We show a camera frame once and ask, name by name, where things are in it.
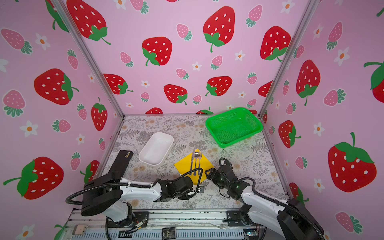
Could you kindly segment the yellow paper napkin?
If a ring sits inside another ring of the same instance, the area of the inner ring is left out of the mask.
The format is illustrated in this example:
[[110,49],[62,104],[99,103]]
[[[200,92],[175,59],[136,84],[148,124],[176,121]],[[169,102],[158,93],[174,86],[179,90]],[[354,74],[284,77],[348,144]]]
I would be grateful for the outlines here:
[[177,163],[175,163],[176,169],[179,171],[181,175],[191,171],[188,174],[188,177],[191,178],[194,185],[198,184],[198,180],[200,174],[202,174],[202,178],[200,179],[200,183],[207,179],[204,171],[213,168],[213,164],[205,157],[205,155],[201,155],[200,157],[193,157],[193,154],[189,154]]

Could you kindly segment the silver fork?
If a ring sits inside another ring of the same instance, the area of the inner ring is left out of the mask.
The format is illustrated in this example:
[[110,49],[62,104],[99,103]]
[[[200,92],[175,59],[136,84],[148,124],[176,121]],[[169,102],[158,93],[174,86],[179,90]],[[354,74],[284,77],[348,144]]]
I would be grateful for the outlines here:
[[200,168],[201,167],[201,158],[202,158],[202,153],[198,152],[197,153],[197,158],[196,158],[196,167]]

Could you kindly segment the silver knife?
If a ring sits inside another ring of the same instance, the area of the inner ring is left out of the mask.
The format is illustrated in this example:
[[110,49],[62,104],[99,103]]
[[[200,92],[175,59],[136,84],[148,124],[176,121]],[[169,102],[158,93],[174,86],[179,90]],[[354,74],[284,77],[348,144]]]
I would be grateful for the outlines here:
[[193,162],[194,162],[194,152],[191,153],[190,171],[193,170]]

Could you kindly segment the silver spoon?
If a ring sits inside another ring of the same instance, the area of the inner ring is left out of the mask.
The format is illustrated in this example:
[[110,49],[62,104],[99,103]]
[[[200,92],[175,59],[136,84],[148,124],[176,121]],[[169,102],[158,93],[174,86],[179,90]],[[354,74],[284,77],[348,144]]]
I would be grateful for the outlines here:
[[197,153],[198,153],[198,152],[195,152],[195,153],[194,153],[194,163],[195,163],[195,167],[194,167],[194,170],[195,170],[195,171],[194,171],[194,176],[196,176],[196,175],[197,175],[197,172],[196,172],[196,168],[197,168],[197,167],[196,167],[196,158],[197,158]]

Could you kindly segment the white rectangular tray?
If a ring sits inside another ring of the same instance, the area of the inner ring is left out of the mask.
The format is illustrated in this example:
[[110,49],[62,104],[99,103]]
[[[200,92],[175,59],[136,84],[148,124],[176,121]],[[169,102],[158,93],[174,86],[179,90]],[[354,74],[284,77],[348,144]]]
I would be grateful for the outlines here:
[[153,168],[159,168],[167,158],[174,144],[174,137],[154,133],[139,153],[139,161]]

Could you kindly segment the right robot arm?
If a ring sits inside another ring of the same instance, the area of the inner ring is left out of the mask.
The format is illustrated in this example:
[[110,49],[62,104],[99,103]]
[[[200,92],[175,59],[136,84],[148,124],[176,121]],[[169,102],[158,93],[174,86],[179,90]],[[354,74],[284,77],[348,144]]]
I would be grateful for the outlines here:
[[323,240],[324,230],[298,200],[278,200],[255,189],[254,179],[237,179],[230,165],[205,171],[208,180],[226,189],[230,198],[242,202],[244,225],[259,224],[287,240]]

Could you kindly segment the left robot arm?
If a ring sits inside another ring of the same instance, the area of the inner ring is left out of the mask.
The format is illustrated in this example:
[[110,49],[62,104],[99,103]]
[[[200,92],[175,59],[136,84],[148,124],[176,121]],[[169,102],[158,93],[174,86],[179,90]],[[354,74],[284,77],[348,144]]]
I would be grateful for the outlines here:
[[112,172],[84,185],[81,216],[104,215],[115,223],[131,217],[130,200],[169,202],[173,199],[189,200],[200,192],[189,176],[174,180],[155,180],[152,183],[137,182]]

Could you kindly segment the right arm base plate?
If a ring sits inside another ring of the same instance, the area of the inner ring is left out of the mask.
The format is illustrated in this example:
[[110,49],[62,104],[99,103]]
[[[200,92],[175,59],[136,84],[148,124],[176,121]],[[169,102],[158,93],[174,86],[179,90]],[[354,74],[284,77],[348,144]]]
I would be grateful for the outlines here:
[[248,214],[240,210],[227,211],[223,223],[227,223],[230,227],[263,227],[252,222]]

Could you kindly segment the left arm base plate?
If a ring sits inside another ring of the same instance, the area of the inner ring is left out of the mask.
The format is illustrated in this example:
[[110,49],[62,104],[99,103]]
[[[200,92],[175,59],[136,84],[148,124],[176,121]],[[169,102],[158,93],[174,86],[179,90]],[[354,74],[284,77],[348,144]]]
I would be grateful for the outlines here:
[[149,220],[150,212],[147,211],[134,211],[131,216],[120,222],[113,222],[108,220],[106,226],[108,228],[133,228],[137,223],[142,223],[140,228],[146,228]]

